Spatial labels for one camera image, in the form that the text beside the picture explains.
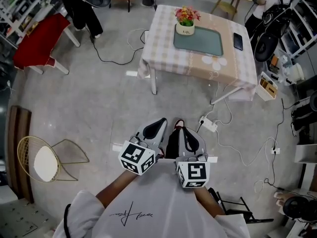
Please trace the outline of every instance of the flower pot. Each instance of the flower pot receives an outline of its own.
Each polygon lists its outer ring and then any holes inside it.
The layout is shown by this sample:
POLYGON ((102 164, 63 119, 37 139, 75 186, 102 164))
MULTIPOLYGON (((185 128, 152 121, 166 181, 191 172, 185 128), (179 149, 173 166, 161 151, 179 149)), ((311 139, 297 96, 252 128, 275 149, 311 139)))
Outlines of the flower pot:
POLYGON ((176 32, 181 35, 192 35, 195 32, 195 24, 192 26, 182 26, 179 22, 177 22, 176 32))

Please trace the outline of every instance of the gold wire chair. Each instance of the gold wire chair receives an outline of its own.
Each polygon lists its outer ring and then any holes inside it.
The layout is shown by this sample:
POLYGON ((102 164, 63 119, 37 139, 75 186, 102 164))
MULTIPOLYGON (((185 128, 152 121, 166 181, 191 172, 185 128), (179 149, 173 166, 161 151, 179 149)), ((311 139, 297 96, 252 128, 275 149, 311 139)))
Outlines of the gold wire chair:
POLYGON ((31 177, 32 179, 47 183, 52 182, 55 180, 66 180, 66 181, 78 181, 77 178, 72 176, 63 165, 70 165, 70 164, 80 164, 80 163, 88 163, 90 160, 88 159, 86 153, 73 141, 69 139, 64 139, 61 142, 50 146, 44 140, 39 137, 35 136, 26 136, 23 137, 17 148, 17 155, 19 163, 24 170, 24 172, 31 177), (53 147, 59 145, 60 143, 68 141, 74 145, 76 145, 80 151, 84 154, 86 161, 82 162, 66 162, 62 163, 57 154, 55 153, 53 147), (57 179, 61 169, 73 179, 57 179), (40 171, 49 172, 46 174, 46 178, 43 178, 43 175, 40 174, 40 171))

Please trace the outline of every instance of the black chair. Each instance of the black chair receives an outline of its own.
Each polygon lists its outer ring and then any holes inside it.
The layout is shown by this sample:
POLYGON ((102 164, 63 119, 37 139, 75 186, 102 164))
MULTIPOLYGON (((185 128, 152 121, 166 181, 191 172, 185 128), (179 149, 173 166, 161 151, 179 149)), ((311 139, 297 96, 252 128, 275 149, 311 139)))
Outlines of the black chair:
POLYGON ((250 211, 249 207, 247 206, 246 202, 243 200, 242 197, 240 197, 240 199, 241 199, 241 201, 243 203, 235 203, 235 202, 222 200, 221 197, 220 197, 219 192, 216 193, 213 188, 209 188, 208 191, 212 195, 212 197, 216 200, 216 202, 220 201, 220 203, 222 205, 222 208, 223 208, 223 211, 224 211, 224 213, 226 215, 243 214, 243 217, 244 217, 244 219, 245 219, 247 224, 269 223, 269 222, 273 222, 274 221, 274 219, 261 219, 261 220, 259 220, 259 219, 254 218, 253 213, 250 211), (223 203, 243 205, 247 209, 247 211, 233 210, 233 209, 227 210, 224 207, 223 203))

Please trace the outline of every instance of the white seat cushion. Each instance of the white seat cushion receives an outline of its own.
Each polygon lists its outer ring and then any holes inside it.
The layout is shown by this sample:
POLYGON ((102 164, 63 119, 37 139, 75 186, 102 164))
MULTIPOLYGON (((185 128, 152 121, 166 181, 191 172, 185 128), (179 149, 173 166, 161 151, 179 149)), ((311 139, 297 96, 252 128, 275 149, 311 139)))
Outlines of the white seat cushion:
POLYGON ((43 181, 50 181, 58 170, 57 159, 52 150, 43 146, 35 156, 34 169, 43 181))

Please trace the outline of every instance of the green placemat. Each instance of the green placemat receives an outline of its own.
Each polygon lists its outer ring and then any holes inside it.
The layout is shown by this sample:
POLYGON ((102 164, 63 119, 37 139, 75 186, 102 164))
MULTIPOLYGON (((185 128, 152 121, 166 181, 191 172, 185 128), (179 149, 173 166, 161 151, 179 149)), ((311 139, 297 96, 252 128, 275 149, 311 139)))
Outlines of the green placemat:
POLYGON ((193 50, 217 57, 223 55, 221 35, 219 32, 195 26, 193 35, 181 35, 174 31, 174 46, 178 49, 193 50))

